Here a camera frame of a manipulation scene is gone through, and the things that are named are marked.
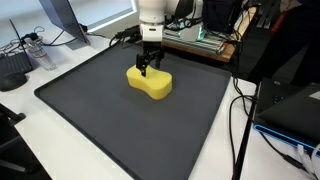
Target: keyboard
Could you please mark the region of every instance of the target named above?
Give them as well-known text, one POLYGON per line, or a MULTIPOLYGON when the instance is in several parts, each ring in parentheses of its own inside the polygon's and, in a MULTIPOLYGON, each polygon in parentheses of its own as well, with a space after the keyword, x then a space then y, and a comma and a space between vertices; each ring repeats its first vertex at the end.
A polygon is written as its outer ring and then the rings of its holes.
POLYGON ((25 53, 18 53, 13 56, 0 57, 0 77, 13 73, 22 73, 32 71, 29 58, 25 53))

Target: black monitor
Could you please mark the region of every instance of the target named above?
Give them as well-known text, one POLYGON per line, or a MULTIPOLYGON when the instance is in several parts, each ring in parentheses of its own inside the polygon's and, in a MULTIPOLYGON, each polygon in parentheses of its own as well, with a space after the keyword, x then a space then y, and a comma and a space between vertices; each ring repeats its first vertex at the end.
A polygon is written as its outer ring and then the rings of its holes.
POLYGON ((68 0, 39 0, 52 24, 90 44, 68 0))

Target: black chair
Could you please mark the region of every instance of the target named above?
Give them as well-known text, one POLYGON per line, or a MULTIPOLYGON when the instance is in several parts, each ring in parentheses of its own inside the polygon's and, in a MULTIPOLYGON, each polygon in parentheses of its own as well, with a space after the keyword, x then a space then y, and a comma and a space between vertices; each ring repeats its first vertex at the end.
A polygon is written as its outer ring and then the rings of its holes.
MULTIPOLYGON (((15 114, 14 112, 12 112, 10 109, 6 108, 4 105, 2 105, 0 103, 0 121, 5 121, 8 122, 11 126, 15 125, 16 123, 20 122, 21 120, 23 120, 26 116, 22 113, 20 114, 15 114)), ((9 148, 11 148, 12 146, 14 146, 17 143, 20 143, 22 141, 22 137, 21 136, 17 136, 14 137, 13 139, 0 144, 0 154, 5 152, 6 150, 8 150, 9 148)), ((4 161, 2 159, 0 159, 0 166, 2 167, 6 167, 12 170, 16 170, 19 172, 23 172, 23 173, 27 173, 29 172, 29 170, 25 167, 4 161)))

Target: table surface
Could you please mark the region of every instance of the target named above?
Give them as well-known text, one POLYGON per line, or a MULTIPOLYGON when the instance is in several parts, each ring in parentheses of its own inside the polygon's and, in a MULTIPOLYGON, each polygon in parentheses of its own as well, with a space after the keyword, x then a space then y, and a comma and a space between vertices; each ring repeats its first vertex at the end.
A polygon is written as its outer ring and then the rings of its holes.
MULTIPOLYGON (((89 38, 91 46, 77 50, 71 50, 67 46, 45 47, 58 68, 53 71, 36 68, 27 74, 29 81, 25 85, 10 92, 0 93, 0 102, 16 113, 26 114, 27 118, 15 128, 52 179, 132 179, 91 141, 34 95, 36 88, 108 46, 108 39, 92 36, 89 38)), ((243 80, 239 80, 239 87, 248 95, 252 95, 256 88, 254 84, 243 80)), ((228 112, 231 101, 237 96, 230 82, 189 179, 231 179, 232 155, 228 112)), ((247 103, 246 108, 249 110, 250 106, 250 103, 247 103)), ((241 101, 236 101, 232 109, 236 154, 246 121, 243 105, 241 101)), ((279 149, 294 151, 286 144, 271 142, 279 149)), ((250 133, 241 177, 241 179, 308 179, 303 172, 280 159, 254 130, 250 133)))

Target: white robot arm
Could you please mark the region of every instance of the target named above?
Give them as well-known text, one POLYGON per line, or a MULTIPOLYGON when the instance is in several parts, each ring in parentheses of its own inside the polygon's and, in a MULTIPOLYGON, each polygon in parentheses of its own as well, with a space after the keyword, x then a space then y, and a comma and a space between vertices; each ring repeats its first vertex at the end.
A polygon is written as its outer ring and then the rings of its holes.
POLYGON ((137 55, 136 67, 141 71, 142 76, 146 76, 146 67, 150 61, 156 60, 156 68, 159 68, 160 61, 164 57, 161 45, 164 15, 174 15, 175 18, 183 20, 182 29, 185 31, 181 31, 180 34, 181 38, 185 37, 185 40, 188 40, 190 34, 195 34, 190 27, 201 22, 202 5, 202 0, 139 0, 143 54, 137 55))

